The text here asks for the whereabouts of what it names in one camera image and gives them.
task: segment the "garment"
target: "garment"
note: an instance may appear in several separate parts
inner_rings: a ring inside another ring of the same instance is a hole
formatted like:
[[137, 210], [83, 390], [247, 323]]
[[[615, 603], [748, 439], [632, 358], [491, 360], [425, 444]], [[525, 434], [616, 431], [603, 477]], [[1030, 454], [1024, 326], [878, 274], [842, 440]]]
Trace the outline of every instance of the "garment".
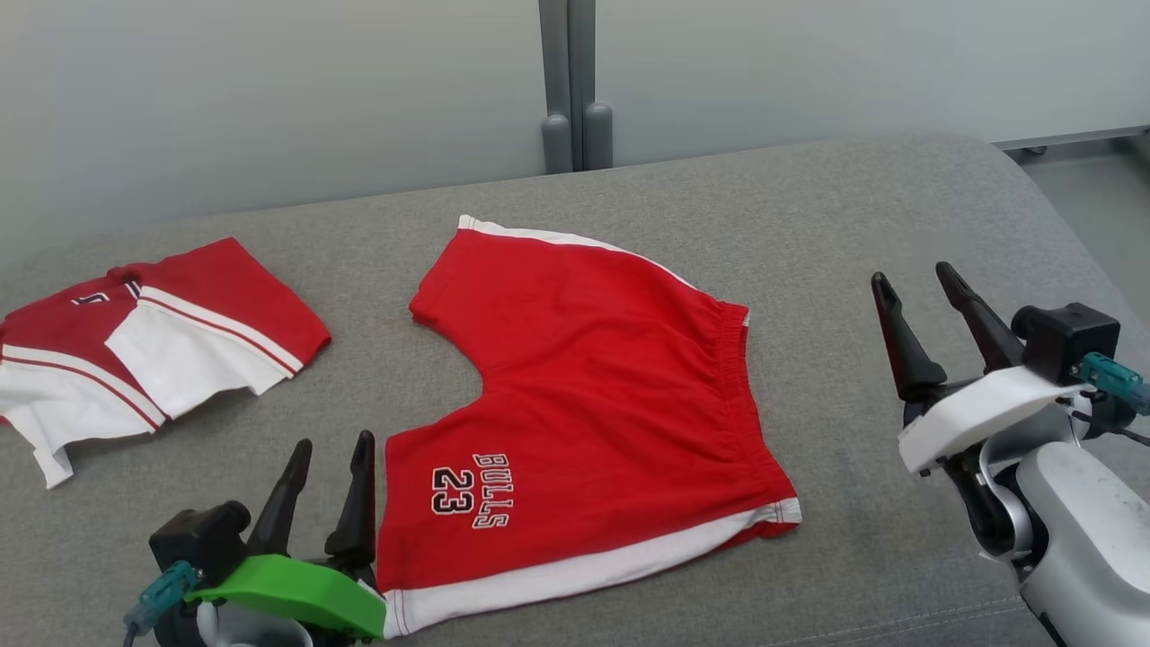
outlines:
[[155, 432], [213, 394], [256, 395], [330, 341], [323, 322], [235, 239], [117, 267], [0, 323], [0, 421], [49, 488], [69, 442]]
[[745, 306], [612, 245], [462, 216], [411, 309], [483, 393], [388, 441], [385, 637], [802, 521], [762, 442]]

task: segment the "gray floor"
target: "gray floor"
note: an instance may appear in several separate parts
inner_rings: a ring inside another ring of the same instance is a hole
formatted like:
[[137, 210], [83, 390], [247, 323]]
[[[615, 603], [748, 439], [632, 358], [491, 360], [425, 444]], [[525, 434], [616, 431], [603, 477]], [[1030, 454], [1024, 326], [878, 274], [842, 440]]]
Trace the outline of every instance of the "gray floor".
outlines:
[[1112, 139], [1009, 153], [1150, 325], [1150, 141]]

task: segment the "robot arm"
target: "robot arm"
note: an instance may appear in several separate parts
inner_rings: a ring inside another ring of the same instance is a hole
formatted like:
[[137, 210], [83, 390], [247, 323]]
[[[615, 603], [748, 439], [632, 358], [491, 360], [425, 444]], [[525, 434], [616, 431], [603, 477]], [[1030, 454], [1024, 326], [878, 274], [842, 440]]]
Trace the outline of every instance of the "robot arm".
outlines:
[[875, 274], [905, 402], [904, 464], [951, 479], [983, 555], [1012, 567], [1057, 645], [1150, 644], [1150, 506], [1080, 445], [1107, 432], [1141, 439], [1125, 428], [1150, 413], [1141, 378], [1111, 360], [1118, 321], [1074, 302], [1025, 307], [1007, 329], [953, 267], [936, 270], [986, 360], [984, 377], [945, 384]]

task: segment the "white stripe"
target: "white stripe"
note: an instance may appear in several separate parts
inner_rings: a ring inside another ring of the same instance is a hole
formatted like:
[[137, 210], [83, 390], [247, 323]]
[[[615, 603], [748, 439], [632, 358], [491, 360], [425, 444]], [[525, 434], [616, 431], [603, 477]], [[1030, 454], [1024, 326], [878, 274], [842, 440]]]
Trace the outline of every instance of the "white stripe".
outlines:
[[613, 252], [622, 252], [624, 254], [630, 254], [636, 257], [642, 257], [643, 260], [650, 262], [651, 264], [662, 269], [667, 274], [674, 276], [680, 283], [687, 285], [688, 287], [698, 290], [695, 285], [688, 283], [682, 276], [675, 274], [670, 269], [667, 269], [662, 264], [651, 260], [645, 255], [639, 255], [635, 252], [629, 252], [622, 247], [616, 247], [615, 245], [596, 240], [595, 238], [586, 238], [583, 236], [576, 236], [575, 233], [562, 233], [560, 231], [544, 231], [542, 229], [508, 229], [507, 226], [501, 226], [494, 222], [484, 222], [482, 219], [476, 219], [470, 215], [459, 216], [459, 228], [470, 229], [473, 231], [478, 231], [481, 233], [490, 233], [492, 236], [505, 236], [507, 238], [531, 238], [534, 240], [543, 240], [545, 242], [551, 242], [553, 245], [583, 245], [586, 247], [599, 247], [601, 249], [611, 249]]
[[128, 383], [121, 380], [120, 378], [108, 373], [103, 369], [100, 369], [91, 362], [85, 362], [78, 357], [72, 357], [70, 355], [64, 355], [62, 353], [55, 353], [51, 351], [40, 351], [34, 348], [21, 348], [5, 345], [2, 349], [2, 355], [12, 360], [26, 360], [29, 362], [44, 362], [47, 364], [55, 364], [56, 367], [64, 367], [67, 369], [74, 369], [80, 373], [100, 380], [105, 385], [108, 385], [112, 391], [116, 392], [118, 395], [126, 399], [129, 402], [136, 406], [137, 409], [144, 413], [144, 416], [154, 424], [160, 426], [163, 424], [166, 417], [156, 409], [152, 401], [150, 401], [144, 394], [136, 391], [135, 387]]
[[[292, 371], [298, 372], [301, 369], [304, 369], [304, 363], [297, 360], [294, 355], [288, 353], [286, 349], [284, 349], [276, 342], [271, 341], [271, 339], [264, 336], [263, 333], [256, 331], [255, 329], [252, 329], [251, 326], [245, 325], [245, 323], [240, 323], [239, 321], [231, 318], [230, 316], [224, 316], [223, 314], [212, 311], [210, 309], [195, 305], [190, 300], [182, 299], [175, 294], [168, 293], [159, 287], [153, 287], [150, 285], [144, 285], [144, 288], [140, 290], [140, 298], [144, 296], [155, 299], [161, 303], [169, 306], [170, 308], [179, 310], [175, 311], [169, 308], [162, 308], [163, 311], [167, 311], [176, 316], [181, 316], [182, 318], [193, 323], [193, 325], [199, 326], [205, 331], [216, 334], [221, 332], [218, 329], [213, 329], [212, 326], [205, 326], [201, 321], [197, 321], [195, 318], [191, 318], [190, 316], [194, 316], [198, 318], [202, 318], [204, 321], [215, 323], [216, 326], [220, 326], [225, 331], [230, 331], [232, 333], [236, 333], [237, 336], [243, 336], [244, 338], [247, 338], [252, 342], [255, 342], [260, 347], [263, 347], [263, 351], [261, 351], [260, 348], [252, 347], [251, 342], [247, 342], [243, 339], [237, 339], [236, 341], [247, 347], [251, 347], [253, 352], [260, 355], [271, 354], [288, 367], [291, 367]], [[155, 303], [146, 300], [139, 301], [139, 305], [147, 307], [156, 307]]]
[[518, 607], [636, 580], [705, 555], [739, 531], [760, 522], [800, 521], [798, 500], [785, 499], [614, 550], [580, 555], [457, 584], [389, 591], [383, 594], [388, 603], [383, 637], [396, 638], [447, 618]]

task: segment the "red stripe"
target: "red stripe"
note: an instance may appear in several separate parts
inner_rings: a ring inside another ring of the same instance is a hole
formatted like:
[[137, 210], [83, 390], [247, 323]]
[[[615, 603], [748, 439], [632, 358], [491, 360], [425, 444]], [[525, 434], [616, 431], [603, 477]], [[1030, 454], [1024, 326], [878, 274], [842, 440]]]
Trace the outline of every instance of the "red stripe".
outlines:
[[95, 383], [95, 384], [100, 385], [101, 387], [108, 390], [108, 392], [110, 392], [112, 394], [114, 394], [120, 400], [124, 401], [124, 405], [126, 405], [128, 407], [131, 407], [132, 411], [139, 414], [140, 418], [144, 418], [144, 421], [147, 422], [147, 424], [152, 428], [152, 431], [159, 431], [160, 430], [160, 426], [156, 425], [155, 423], [153, 423], [152, 419], [148, 418], [148, 416], [146, 414], [144, 414], [144, 410], [141, 410], [139, 407], [136, 407], [135, 402], [132, 402], [131, 400], [129, 400], [124, 394], [122, 394], [122, 393], [117, 392], [116, 390], [112, 388], [112, 385], [105, 383], [103, 380], [97, 378], [95, 376], [91, 376], [89, 373], [85, 373], [85, 372], [80, 371], [79, 369], [72, 369], [71, 367], [61, 367], [60, 364], [52, 364], [49, 362], [37, 362], [34, 360], [16, 360], [15, 357], [5, 357], [3, 361], [5, 362], [15, 362], [16, 364], [31, 364], [33, 367], [47, 367], [48, 369], [59, 369], [61, 371], [68, 371], [70, 373], [76, 373], [77, 376], [83, 376], [83, 377], [87, 378], [89, 380], [92, 380], [93, 383]]
[[262, 346], [260, 346], [255, 341], [251, 340], [250, 338], [247, 338], [243, 333], [237, 333], [236, 331], [232, 331], [231, 329], [221, 326], [221, 325], [218, 325], [218, 323], [215, 323], [213, 321], [208, 321], [206, 318], [200, 318], [199, 316], [194, 316], [194, 315], [187, 314], [186, 311], [179, 309], [178, 307], [172, 307], [172, 306], [163, 302], [162, 300], [158, 300], [158, 299], [155, 299], [153, 296], [140, 294], [139, 300], [152, 301], [152, 302], [154, 302], [156, 305], [160, 305], [160, 306], [164, 307], [166, 309], [170, 309], [170, 310], [179, 314], [181, 316], [186, 316], [187, 318], [191, 318], [192, 321], [199, 321], [200, 323], [204, 323], [205, 326], [210, 326], [210, 328], [213, 328], [213, 329], [215, 329], [217, 331], [223, 331], [224, 333], [228, 333], [230, 336], [235, 336], [235, 337], [244, 340], [248, 345], [251, 345], [251, 346], [260, 349], [261, 352], [263, 352], [263, 355], [267, 355], [273, 361], [275, 361], [276, 364], [278, 364], [278, 365], [283, 367], [284, 369], [286, 369], [288, 373], [290, 373], [292, 376], [296, 375], [296, 371], [291, 367], [289, 367], [288, 364], [285, 364], [282, 360], [279, 360], [278, 357], [276, 357], [275, 355], [273, 355], [271, 352], [269, 352], [268, 349], [263, 348]]

